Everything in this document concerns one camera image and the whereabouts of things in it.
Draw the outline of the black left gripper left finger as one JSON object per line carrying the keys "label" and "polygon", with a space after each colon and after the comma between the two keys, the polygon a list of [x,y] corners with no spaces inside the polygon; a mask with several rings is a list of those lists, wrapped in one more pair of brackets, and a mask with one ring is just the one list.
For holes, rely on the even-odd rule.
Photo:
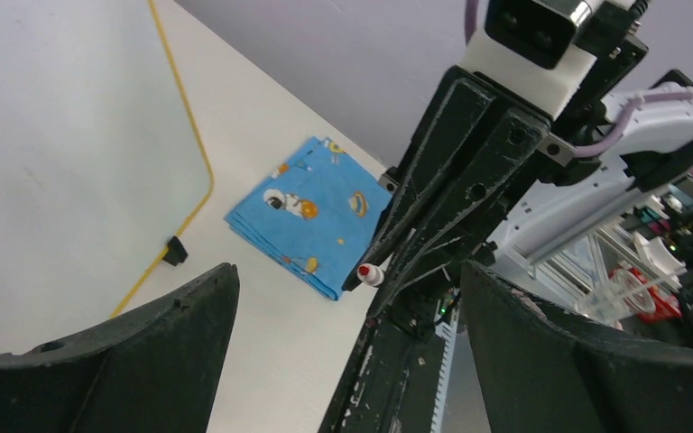
{"label": "black left gripper left finger", "polygon": [[237,268],[21,354],[0,354],[0,432],[203,432],[236,318]]}

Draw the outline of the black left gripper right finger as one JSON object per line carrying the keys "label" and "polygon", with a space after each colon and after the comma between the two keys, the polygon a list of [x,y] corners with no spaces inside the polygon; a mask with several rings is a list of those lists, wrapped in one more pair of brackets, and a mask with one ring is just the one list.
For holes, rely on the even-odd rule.
{"label": "black left gripper right finger", "polygon": [[465,263],[462,311],[494,432],[693,432],[693,349],[599,324]]}

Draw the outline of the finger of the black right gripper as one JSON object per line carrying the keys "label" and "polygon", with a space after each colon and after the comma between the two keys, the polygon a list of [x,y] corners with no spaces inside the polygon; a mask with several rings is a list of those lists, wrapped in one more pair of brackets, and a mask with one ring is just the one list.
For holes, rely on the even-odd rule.
{"label": "finger of the black right gripper", "polygon": [[549,130],[547,119],[514,107],[433,119],[367,250],[369,263],[390,263],[368,317],[392,302],[440,244],[476,247],[492,233],[500,220],[491,207]]}
{"label": "finger of the black right gripper", "polygon": [[397,186],[359,264],[390,262],[383,292],[410,288],[458,262],[494,230],[496,84],[448,69],[398,166]]}

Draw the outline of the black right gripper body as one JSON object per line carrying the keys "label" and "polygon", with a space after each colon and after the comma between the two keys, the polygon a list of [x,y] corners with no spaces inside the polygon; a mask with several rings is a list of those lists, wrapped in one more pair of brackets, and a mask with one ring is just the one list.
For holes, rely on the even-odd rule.
{"label": "black right gripper body", "polygon": [[[571,145],[576,149],[588,147],[596,139],[595,130],[606,123],[609,109],[602,103],[603,97],[625,78],[646,56],[649,48],[636,36],[628,35],[614,49],[613,58],[600,60],[585,78],[578,93],[571,98],[570,104],[554,124],[551,134],[541,146],[542,156],[536,154],[529,159],[527,172],[513,180],[510,193],[526,192],[528,199],[538,202],[543,197],[554,197],[559,187],[576,184],[591,175],[592,169],[601,166],[599,156],[586,157],[568,161],[560,165],[550,150],[560,152]],[[505,222],[506,228],[494,232],[497,252],[509,256],[523,265],[537,265],[565,246],[578,240],[588,230],[587,225],[579,229],[561,229],[560,239],[550,235],[547,239],[536,241],[520,240],[519,235],[545,235],[547,230],[528,228],[519,223],[515,216]]]}

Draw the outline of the red whiteboard marker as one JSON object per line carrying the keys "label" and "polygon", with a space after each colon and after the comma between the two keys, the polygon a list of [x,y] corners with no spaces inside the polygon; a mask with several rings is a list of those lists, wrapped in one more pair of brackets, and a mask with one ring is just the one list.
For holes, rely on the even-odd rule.
{"label": "red whiteboard marker", "polygon": [[364,284],[371,287],[378,287],[384,281],[383,269],[371,263],[363,263],[356,268],[357,278]]}

